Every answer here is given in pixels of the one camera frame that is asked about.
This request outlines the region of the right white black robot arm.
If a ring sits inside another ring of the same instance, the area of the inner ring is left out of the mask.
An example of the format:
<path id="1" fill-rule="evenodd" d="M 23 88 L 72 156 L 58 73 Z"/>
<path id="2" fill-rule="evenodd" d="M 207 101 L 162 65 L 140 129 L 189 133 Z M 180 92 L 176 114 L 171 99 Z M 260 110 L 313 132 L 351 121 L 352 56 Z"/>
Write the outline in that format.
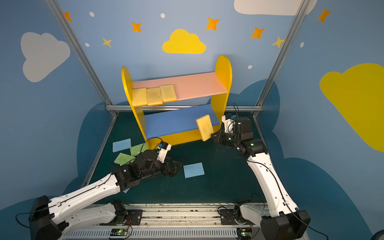
<path id="1" fill-rule="evenodd" d="M 267 202 L 267 209 L 255 203 L 237 207 L 241 220 L 250 221 L 261 230 L 266 240 L 297 240 L 303 237 L 311 221 L 307 211 L 297 204 L 283 186 L 268 150 L 254 138 L 251 120 L 232 114 L 222 116 L 222 127 L 211 135 L 215 143 L 236 148 L 255 174 Z"/>

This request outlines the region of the yellow sponge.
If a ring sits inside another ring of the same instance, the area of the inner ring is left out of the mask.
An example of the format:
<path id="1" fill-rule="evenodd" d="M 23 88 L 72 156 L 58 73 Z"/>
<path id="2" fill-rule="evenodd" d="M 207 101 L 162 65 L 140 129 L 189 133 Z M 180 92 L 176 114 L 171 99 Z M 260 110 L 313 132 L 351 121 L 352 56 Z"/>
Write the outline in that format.
<path id="1" fill-rule="evenodd" d="M 201 134 L 202 141 L 205 142 L 211 138 L 214 133 L 214 128 L 209 115 L 205 115 L 196 120 L 199 132 Z"/>
<path id="2" fill-rule="evenodd" d="M 147 100 L 147 89 L 133 89 L 132 90 L 132 106 L 133 107 L 143 107 L 148 105 Z"/>
<path id="3" fill-rule="evenodd" d="M 160 86 L 160 90 L 163 103 L 175 102 L 178 100 L 174 85 Z"/>
<path id="4" fill-rule="evenodd" d="M 147 104 L 149 107 L 163 104 L 161 88 L 149 88 L 147 92 Z"/>

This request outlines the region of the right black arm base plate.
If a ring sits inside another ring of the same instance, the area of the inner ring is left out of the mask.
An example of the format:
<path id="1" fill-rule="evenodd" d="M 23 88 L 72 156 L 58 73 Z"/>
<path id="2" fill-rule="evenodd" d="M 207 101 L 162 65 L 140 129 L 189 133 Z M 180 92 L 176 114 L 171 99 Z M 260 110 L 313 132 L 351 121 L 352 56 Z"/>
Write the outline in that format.
<path id="1" fill-rule="evenodd" d="M 235 216 L 234 209 L 218 209 L 221 225 L 251 225 L 250 221 Z"/>

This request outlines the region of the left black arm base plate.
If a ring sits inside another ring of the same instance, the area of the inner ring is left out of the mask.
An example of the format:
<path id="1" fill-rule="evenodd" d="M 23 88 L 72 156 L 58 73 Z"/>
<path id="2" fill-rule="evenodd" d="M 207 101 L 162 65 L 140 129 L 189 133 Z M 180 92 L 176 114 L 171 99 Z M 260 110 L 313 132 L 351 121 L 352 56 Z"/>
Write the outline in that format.
<path id="1" fill-rule="evenodd" d="M 126 210 L 122 215 L 117 216 L 116 225 L 139 226 L 141 224 L 143 210 Z"/>

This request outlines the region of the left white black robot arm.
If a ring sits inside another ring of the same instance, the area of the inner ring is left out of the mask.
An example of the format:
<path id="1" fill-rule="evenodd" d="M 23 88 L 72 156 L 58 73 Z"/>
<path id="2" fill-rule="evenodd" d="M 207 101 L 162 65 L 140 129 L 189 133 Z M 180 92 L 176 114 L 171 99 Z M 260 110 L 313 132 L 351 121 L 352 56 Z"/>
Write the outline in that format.
<path id="1" fill-rule="evenodd" d="M 132 162 L 120 166 L 104 178 L 72 193 L 49 199 L 37 198 L 29 215 L 29 228 L 33 240 L 59 240 L 71 230 L 91 225 L 127 225 L 131 220 L 122 202 L 115 201 L 104 207 L 90 205 L 106 197 L 137 186 L 141 180 L 157 174 L 174 177 L 183 163 L 169 157 L 158 159 L 159 151 L 146 150 Z"/>

